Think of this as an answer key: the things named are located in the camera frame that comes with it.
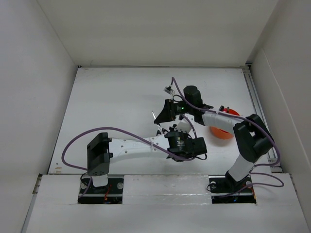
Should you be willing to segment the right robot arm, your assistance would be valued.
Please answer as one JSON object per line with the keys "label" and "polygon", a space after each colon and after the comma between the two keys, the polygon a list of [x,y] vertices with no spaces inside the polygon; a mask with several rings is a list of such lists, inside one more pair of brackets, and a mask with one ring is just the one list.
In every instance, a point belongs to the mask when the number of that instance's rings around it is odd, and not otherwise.
{"label": "right robot arm", "polygon": [[234,135],[239,156],[225,174],[225,186],[230,191],[236,191],[242,186],[250,171],[256,167],[259,158],[275,147],[274,139],[256,114],[242,117],[222,110],[215,111],[212,106],[203,103],[200,91],[193,85],[186,86],[179,94],[181,101],[165,100],[163,110],[155,118],[154,123],[159,125],[171,122],[179,115],[189,114],[198,124],[218,128]]}

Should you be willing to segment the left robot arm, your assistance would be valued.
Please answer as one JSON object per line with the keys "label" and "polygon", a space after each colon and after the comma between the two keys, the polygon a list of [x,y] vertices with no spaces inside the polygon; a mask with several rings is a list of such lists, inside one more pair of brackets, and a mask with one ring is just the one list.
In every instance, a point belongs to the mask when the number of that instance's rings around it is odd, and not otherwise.
{"label": "left robot arm", "polygon": [[109,167],[128,159],[164,158],[176,162],[207,158],[207,147],[202,137],[191,137],[187,131],[172,127],[164,134],[135,139],[108,137],[107,132],[99,133],[87,145],[87,175],[92,178],[91,186],[97,192],[108,188]]}

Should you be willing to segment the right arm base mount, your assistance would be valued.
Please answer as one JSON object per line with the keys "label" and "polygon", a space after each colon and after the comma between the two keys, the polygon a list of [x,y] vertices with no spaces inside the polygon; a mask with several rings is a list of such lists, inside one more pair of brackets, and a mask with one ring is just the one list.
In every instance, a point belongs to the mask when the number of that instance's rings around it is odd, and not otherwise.
{"label": "right arm base mount", "polygon": [[225,175],[211,175],[208,180],[206,190],[211,193],[212,204],[256,204],[254,189],[247,187],[251,183],[250,176],[240,182],[231,181]]}

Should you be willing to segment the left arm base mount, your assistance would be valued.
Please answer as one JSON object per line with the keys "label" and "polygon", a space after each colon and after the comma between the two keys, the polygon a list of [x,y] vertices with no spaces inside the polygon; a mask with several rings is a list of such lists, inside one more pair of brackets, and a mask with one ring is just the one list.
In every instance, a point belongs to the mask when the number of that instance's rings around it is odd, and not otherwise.
{"label": "left arm base mount", "polygon": [[89,177],[83,176],[80,178],[79,204],[122,204],[123,176],[108,177],[108,184],[106,186],[95,187],[91,184],[87,192],[80,197],[85,192],[88,183]]}

